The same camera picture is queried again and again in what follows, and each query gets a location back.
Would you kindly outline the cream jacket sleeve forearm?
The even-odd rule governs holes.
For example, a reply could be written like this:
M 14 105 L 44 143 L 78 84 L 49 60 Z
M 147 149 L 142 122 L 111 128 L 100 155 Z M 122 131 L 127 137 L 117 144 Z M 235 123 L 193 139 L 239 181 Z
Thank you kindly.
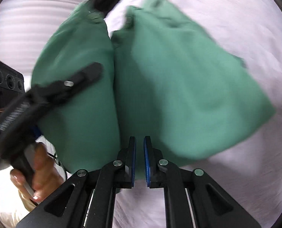
M 17 190 L 14 195 L 3 202 L 0 208 L 0 221 L 5 227 L 16 227 L 34 209 L 35 204 Z

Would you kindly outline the person's left hand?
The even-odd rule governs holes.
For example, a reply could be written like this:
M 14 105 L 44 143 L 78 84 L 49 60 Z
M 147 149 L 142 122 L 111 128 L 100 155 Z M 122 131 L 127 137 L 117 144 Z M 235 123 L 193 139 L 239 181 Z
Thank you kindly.
M 29 194 L 25 188 L 26 180 L 19 170 L 12 169 L 10 179 L 23 197 L 33 200 L 35 203 L 40 203 L 64 182 L 54 167 L 54 160 L 47 154 L 46 147 L 41 142 L 37 143 L 35 148 L 34 169 L 35 174 L 31 187 L 35 191 L 33 195 Z

